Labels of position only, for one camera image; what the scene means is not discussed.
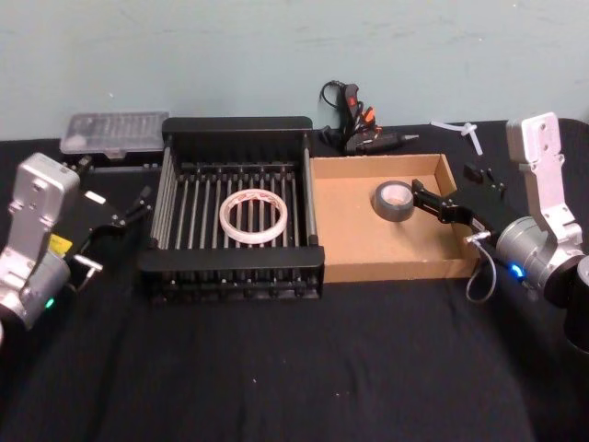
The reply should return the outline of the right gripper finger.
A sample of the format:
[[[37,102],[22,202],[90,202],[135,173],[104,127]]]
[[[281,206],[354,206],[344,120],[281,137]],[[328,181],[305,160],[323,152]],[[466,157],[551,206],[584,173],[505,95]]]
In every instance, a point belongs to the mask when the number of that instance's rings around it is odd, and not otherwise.
[[[411,182],[413,205],[422,211],[433,215],[442,224],[460,224],[469,226],[473,214],[465,206],[451,202],[450,198],[428,191],[420,180]]]
[[[507,186],[502,180],[498,180],[495,177],[491,168],[482,169],[472,163],[466,163],[463,168],[463,175],[467,180],[488,188],[491,191],[498,193],[500,196],[505,195]]]

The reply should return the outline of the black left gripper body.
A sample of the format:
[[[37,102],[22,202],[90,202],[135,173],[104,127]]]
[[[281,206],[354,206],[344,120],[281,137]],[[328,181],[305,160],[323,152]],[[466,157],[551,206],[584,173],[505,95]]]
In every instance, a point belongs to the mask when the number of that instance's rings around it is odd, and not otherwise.
[[[73,205],[64,211],[52,227],[47,251],[47,266],[67,268],[76,254],[86,251],[105,237],[122,236],[122,213],[104,197],[92,191],[80,191]]]

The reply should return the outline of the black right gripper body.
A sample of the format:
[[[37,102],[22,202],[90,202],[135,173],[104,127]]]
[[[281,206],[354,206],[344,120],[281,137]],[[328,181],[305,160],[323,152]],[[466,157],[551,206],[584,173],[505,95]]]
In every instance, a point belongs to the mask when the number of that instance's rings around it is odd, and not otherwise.
[[[475,232],[489,231],[500,236],[512,222],[512,209],[502,200],[497,188],[473,184],[458,191],[460,222]]]

